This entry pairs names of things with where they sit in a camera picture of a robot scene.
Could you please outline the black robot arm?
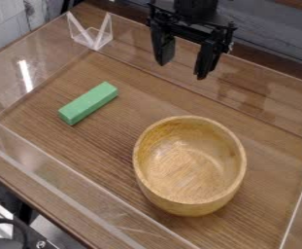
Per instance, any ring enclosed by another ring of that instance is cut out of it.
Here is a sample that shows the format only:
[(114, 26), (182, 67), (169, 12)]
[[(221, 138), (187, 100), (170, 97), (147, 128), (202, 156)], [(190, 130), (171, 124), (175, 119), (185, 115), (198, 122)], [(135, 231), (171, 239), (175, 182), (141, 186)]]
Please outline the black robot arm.
[(165, 66), (175, 55), (175, 37), (199, 45), (193, 74), (203, 80), (233, 47), (233, 21), (217, 13), (218, 0), (150, 0), (146, 25), (153, 55)]

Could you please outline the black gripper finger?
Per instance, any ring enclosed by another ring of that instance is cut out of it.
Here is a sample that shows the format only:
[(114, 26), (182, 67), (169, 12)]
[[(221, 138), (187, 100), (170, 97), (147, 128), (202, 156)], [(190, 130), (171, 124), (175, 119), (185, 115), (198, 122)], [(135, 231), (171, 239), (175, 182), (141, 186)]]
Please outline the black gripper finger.
[(175, 55), (175, 37), (163, 25), (150, 21), (150, 38), (155, 61), (163, 66)]
[(214, 70), (221, 56), (221, 47), (215, 41), (205, 40), (201, 44), (194, 72), (198, 80), (203, 80), (207, 74)]

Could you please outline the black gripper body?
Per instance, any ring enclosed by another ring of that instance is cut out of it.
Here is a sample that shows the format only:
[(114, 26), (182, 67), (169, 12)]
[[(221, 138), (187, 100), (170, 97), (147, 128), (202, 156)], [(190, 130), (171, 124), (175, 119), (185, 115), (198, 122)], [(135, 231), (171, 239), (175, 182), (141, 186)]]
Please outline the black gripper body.
[(150, 21), (158, 22), (173, 36), (201, 43), (211, 39), (229, 53), (233, 47), (233, 32), (237, 27), (231, 20), (218, 14), (219, 0), (149, 0)]

